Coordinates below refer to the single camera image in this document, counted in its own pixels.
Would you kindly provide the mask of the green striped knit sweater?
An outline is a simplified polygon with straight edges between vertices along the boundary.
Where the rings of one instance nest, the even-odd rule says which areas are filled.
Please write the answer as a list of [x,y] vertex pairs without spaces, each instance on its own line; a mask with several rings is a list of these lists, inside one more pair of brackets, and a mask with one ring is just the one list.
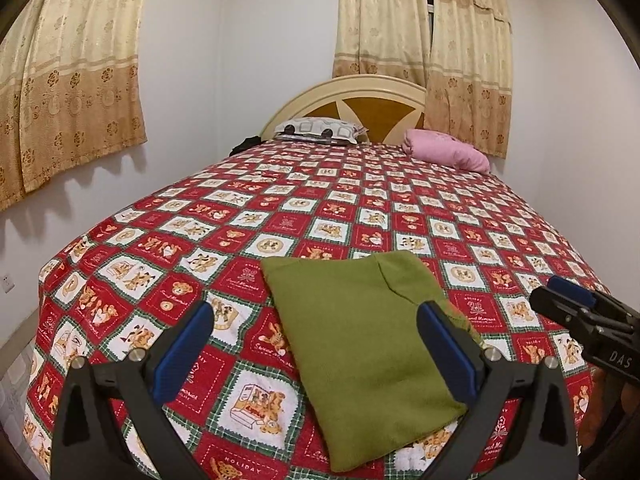
[[332,471],[384,457],[465,413],[424,346],[416,312],[435,301],[475,342],[480,334],[416,255],[270,257],[262,274]]

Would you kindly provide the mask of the red patchwork teddy bedspread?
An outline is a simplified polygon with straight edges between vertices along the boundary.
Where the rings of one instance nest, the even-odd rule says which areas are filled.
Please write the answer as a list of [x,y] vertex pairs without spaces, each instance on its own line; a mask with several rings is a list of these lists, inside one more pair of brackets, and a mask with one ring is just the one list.
[[504,356],[562,364],[574,416],[592,381],[574,341],[529,307],[559,274],[597,275],[572,244],[493,176],[400,148],[262,144],[146,196],[76,238],[39,274],[40,317],[24,438],[48,466],[58,398],[76,356],[117,361],[147,347],[199,299],[213,335],[166,413],[214,479],[326,479],[260,260],[363,258],[408,250]]

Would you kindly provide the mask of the pink pillow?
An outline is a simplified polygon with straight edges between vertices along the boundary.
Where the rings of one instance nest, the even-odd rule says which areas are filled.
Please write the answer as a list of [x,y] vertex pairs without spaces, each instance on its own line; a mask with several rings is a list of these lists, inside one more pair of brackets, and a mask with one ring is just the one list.
[[407,155],[422,162],[490,174],[490,162],[485,154],[447,133],[409,129],[401,147]]

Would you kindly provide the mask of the beige window curtain right panel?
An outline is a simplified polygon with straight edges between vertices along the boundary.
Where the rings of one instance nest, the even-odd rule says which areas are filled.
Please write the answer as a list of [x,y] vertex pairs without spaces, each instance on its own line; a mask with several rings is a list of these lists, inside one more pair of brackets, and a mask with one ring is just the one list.
[[434,0],[424,127],[506,158],[512,86],[506,0]]

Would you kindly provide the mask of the beige window curtain panel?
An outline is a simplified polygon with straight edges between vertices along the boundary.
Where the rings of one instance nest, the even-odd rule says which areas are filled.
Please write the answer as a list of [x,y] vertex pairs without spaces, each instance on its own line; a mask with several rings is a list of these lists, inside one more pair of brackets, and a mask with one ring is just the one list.
[[434,0],[424,127],[506,158],[512,86],[506,0]]
[[334,77],[390,76],[426,85],[427,0],[337,0]]

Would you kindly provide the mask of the cream wooden headboard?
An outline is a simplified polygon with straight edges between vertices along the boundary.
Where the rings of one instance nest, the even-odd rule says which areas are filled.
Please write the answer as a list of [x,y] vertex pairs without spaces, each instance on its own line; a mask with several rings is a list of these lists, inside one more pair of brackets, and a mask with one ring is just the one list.
[[269,140],[281,122],[331,117],[362,125],[373,143],[399,145],[405,132],[424,122],[426,89],[391,76],[337,77],[302,92],[270,119],[260,136]]

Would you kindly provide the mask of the grey patterned pillow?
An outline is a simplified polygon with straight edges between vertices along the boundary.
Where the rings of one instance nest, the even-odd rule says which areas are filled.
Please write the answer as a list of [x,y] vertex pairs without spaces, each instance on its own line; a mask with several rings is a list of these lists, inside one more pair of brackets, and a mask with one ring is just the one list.
[[368,129],[354,122],[329,117],[302,117],[281,122],[275,139],[321,144],[358,144],[368,138]]

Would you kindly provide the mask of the beige window curtain left panel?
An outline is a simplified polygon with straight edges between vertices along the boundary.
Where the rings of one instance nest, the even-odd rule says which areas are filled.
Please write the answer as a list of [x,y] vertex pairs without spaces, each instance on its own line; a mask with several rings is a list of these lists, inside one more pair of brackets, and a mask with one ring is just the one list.
[[334,77],[390,76],[426,85],[427,0],[337,0]]

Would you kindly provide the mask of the dark item beside pillow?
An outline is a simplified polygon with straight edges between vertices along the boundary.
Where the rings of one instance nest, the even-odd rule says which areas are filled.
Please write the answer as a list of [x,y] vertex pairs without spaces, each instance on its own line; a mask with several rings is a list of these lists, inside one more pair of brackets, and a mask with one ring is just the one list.
[[232,157],[234,155],[243,153],[260,144],[262,144],[262,138],[260,136],[250,136],[249,138],[245,138],[240,144],[232,148],[229,156]]

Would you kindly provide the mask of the white wall socket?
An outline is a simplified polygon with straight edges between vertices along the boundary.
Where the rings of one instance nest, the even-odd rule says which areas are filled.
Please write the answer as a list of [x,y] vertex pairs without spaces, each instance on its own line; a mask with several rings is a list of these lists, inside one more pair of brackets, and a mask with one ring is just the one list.
[[2,275],[2,277],[0,278],[0,286],[2,292],[8,294],[12,289],[14,289],[15,286],[12,276],[10,274]]

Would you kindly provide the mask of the beige left wall curtain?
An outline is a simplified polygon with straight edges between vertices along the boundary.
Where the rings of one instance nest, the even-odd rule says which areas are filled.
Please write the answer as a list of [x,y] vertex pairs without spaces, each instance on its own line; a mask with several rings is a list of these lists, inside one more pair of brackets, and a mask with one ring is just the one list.
[[1,206],[145,143],[144,0],[29,0],[1,43]]

